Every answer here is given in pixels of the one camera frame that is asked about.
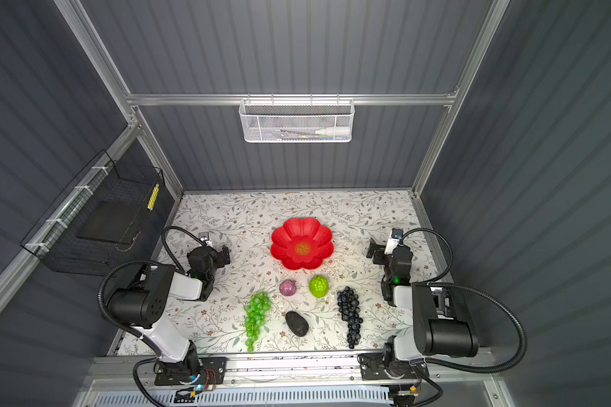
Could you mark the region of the black fake grape bunch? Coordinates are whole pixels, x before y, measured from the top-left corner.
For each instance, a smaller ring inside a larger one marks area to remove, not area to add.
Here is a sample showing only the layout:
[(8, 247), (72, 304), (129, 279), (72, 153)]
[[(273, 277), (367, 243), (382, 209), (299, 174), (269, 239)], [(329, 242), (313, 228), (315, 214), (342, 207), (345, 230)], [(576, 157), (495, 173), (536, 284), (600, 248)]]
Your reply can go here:
[(347, 326), (346, 342), (350, 349), (354, 349), (362, 338), (359, 296), (353, 288), (345, 287), (336, 293), (336, 298), (341, 320)]

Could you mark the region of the green fake grape bunch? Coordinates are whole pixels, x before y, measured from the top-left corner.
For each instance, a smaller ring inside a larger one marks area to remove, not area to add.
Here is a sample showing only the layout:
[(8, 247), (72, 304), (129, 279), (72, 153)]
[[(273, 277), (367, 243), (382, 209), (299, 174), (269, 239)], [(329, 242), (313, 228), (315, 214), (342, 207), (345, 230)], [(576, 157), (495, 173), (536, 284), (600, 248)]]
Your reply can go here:
[(244, 330), (247, 337), (245, 347), (250, 353), (255, 350), (255, 344), (266, 324), (266, 318), (271, 308), (272, 302), (266, 292), (255, 293), (244, 308)]

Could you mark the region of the bumpy green fake fruit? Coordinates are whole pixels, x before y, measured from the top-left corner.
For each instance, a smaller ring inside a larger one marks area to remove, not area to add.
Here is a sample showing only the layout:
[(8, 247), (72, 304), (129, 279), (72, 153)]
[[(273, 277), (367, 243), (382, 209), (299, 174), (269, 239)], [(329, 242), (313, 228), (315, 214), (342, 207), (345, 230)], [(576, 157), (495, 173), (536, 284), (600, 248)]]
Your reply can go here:
[(329, 281), (325, 276), (314, 276), (309, 282), (309, 291), (315, 298), (323, 298), (329, 292)]

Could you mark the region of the purple fake onion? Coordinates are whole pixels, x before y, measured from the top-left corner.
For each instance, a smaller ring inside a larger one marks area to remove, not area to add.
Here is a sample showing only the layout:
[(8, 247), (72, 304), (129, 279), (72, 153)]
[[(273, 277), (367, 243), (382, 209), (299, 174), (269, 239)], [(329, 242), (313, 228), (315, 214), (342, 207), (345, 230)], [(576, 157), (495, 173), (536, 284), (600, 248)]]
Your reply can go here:
[(297, 292), (297, 285), (296, 285), (296, 281), (294, 280), (285, 280), (283, 282), (281, 282), (281, 284), (279, 285), (279, 291), (281, 293), (281, 295), (286, 296), (286, 297), (290, 297), (296, 294)]

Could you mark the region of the dark fake avocado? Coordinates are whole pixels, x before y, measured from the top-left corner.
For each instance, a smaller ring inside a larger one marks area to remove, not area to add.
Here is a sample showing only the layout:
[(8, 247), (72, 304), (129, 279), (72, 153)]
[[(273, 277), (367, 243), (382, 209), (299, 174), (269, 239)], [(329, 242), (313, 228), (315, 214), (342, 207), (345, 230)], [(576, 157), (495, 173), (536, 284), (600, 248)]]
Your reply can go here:
[(293, 334), (297, 337), (305, 337), (310, 330), (307, 320), (295, 311), (289, 311), (285, 315), (285, 321)]

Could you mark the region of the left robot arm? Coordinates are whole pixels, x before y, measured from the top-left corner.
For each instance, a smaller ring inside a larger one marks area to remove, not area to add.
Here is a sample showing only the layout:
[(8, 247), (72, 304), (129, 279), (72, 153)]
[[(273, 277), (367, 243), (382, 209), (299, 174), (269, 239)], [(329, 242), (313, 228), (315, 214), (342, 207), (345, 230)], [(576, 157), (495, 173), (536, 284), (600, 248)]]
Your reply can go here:
[(197, 364), (193, 342), (166, 315), (169, 298), (205, 302), (215, 271), (230, 264), (230, 250), (200, 246), (188, 253), (188, 274), (175, 265), (132, 260), (111, 269), (98, 287), (98, 308), (105, 320), (142, 340), (165, 364)]

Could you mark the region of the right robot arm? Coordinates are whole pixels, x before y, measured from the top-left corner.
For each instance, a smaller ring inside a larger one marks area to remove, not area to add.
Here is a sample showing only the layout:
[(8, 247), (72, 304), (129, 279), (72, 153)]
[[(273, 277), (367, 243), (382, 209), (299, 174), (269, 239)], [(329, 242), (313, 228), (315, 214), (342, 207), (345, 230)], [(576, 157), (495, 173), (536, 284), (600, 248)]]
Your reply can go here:
[(463, 294), (451, 288), (412, 283), (413, 253), (395, 237), (387, 244), (369, 240), (368, 259), (383, 267), (381, 293), (388, 305), (411, 314), (412, 326), (385, 344), (385, 364), (424, 356), (474, 357), (479, 339)]

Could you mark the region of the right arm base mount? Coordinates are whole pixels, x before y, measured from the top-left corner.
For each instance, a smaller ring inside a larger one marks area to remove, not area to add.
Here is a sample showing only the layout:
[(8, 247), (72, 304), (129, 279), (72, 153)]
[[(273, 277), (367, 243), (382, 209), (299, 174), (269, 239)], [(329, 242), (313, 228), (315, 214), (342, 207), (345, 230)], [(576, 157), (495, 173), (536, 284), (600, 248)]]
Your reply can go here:
[(409, 362), (392, 359), (383, 352), (359, 354), (357, 361), (364, 381), (421, 379)]

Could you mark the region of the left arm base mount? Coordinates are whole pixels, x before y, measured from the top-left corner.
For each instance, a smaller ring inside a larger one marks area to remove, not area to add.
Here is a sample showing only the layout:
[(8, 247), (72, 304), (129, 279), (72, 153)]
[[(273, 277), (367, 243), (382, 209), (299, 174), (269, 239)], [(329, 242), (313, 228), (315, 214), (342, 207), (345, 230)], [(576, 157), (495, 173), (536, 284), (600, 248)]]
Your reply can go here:
[(199, 361), (179, 363), (156, 362), (155, 386), (215, 386), (223, 383), (228, 359), (225, 357), (200, 358)]

